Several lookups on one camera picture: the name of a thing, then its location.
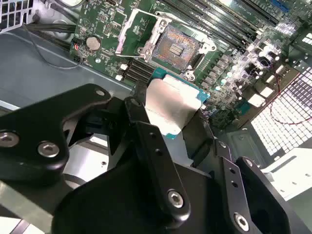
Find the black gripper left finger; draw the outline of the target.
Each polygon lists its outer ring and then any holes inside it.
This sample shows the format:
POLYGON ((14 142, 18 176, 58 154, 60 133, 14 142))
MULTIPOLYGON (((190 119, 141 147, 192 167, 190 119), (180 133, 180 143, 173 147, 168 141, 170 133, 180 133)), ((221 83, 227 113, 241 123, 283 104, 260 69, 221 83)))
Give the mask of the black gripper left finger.
POLYGON ((60 182, 69 149, 94 133, 108 137, 113 158, 121 158, 117 166, 130 159, 139 162, 165 224, 189 218, 191 206, 183 184, 143 104, 135 97, 112 97, 94 84, 1 117, 1 181, 25 200, 55 212, 60 204, 48 201, 47 195, 57 198, 63 192, 60 182))

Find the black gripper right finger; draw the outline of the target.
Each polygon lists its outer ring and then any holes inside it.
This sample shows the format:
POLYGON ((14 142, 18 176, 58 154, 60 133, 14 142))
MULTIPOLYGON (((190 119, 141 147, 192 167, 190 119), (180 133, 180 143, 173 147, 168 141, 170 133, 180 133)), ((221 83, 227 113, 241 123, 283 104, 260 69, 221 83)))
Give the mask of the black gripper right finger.
POLYGON ((202 207, 214 234, 289 234, 291 211, 261 170, 247 157, 233 159, 230 148, 213 135, 198 110, 185 126, 191 168, 204 180, 187 189, 191 208, 202 207))

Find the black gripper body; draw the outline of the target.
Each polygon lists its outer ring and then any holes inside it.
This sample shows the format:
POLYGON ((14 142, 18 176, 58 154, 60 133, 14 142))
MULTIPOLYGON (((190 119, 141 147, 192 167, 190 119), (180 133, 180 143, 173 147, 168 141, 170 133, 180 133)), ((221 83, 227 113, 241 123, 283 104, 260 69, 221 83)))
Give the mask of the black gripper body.
POLYGON ((190 217, 177 229, 166 218, 136 159, 70 192, 55 211, 55 234, 229 234, 220 197, 206 173, 176 165, 191 204, 190 217))

